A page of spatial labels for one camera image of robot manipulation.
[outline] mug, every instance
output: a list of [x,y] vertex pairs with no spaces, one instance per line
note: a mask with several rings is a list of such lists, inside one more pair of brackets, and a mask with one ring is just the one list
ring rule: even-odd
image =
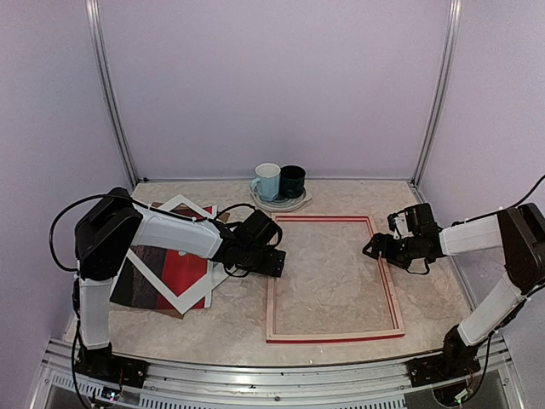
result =
[[296,199],[304,194],[306,174],[301,166],[284,166],[280,171],[280,196]]
[[257,177],[250,182],[251,191],[257,193],[261,200],[274,201],[278,197],[280,189],[280,166],[260,164],[255,168],[255,174]]

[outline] light blue mug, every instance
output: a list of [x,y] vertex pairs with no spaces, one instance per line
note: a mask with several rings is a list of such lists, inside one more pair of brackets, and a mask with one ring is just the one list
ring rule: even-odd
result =
[[250,182],[252,193],[261,200],[272,202],[278,197],[280,190],[280,166],[277,164],[260,164],[255,168],[257,177]]

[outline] marble-patterned surface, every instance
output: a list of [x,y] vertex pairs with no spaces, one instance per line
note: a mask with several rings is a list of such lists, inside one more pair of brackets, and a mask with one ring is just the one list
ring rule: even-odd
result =
[[[387,215],[416,201],[401,181],[308,181],[313,201],[295,213],[350,214],[373,217],[387,231]],[[199,205],[219,208],[251,203],[245,181],[140,184],[135,198],[165,201],[181,193]],[[243,219],[248,210],[235,210]],[[469,314],[447,260],[428,276],[410,275],[390,266],[406,335],[361,343],[282,345],[265,343],[267,277],[230,278],[214,291],[212,308],[192,310],[183,320],[153,311],[110,313],[115,351],[144,357],[217,365],[294,366],[377,360],[442,346],[445,333]],[[73,328],[66,334],[72,340]]]
[[276,280],[277,334],[392,330],[378,263],[363,254],[365,222],[280,222],[287,253]]

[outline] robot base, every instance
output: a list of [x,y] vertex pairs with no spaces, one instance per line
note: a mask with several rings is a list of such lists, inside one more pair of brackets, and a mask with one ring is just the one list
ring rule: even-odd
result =
[[448,381],[457,377],[465,377],[469,375],[470,370],[473,373],[480,371],[480,363],[478,360],[472,359],[463,362],[462,365],[450,366],[448,375],[443,373],[443,368],[445,368],[445,357],[443,354],[410,360],[407,362],[410,384],[413,388],[416,388],[431,383]]
[[74,370],[101,381],[141,389],[146,380],[148,366],[144,360],[112,354],[110,344],[103,349],[80,350]]

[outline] rectangular frame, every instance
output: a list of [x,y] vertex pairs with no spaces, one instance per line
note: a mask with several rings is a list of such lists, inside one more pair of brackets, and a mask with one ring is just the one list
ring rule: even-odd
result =
[[[376,231],[375,223],[368,216],[327,216],[327,215],[282,215],[272,214],[275,222],[363,222],[369,229],[370,237]],[[386,294],[388,310],[392,319],[391,330],[349,332],[337,334],[277,334],[276,333],[276,280],[269,277],[267,283],[267,343],[351,343],[378,339],[399,338],[405,335],[398,299],[393,287],[387,263],[380,258],[378,269]]]
[[[217,206],[212,206],[212,214],[205,209],[201,208],[197,204],[194,204],[188,198],[178,194],[172,199],[167,200],[164,204],[158,208],[161,210],[171,211],[179,205],[185,205],[189,209],[202,217],[214,217],[217,212]],[[223,269],[223,264],[214,263],[208,261],[207,274],[199,279],[190,288],[177,296],[172,290],[157,277],[152,270],[131,250],[127,251],[127,259],[129,259],[135,268],[149,281],[153,287],[181,314],[185,314],[189,309],[193,307],[197,302],[204,298],[204,307],[209,308],[211,305],[212,290],[214,290],[219,284],[221,284],[228,277]],[[118,278],[121,273],[114,278],[110,295],[113,293],[113,289],[118,283]]]

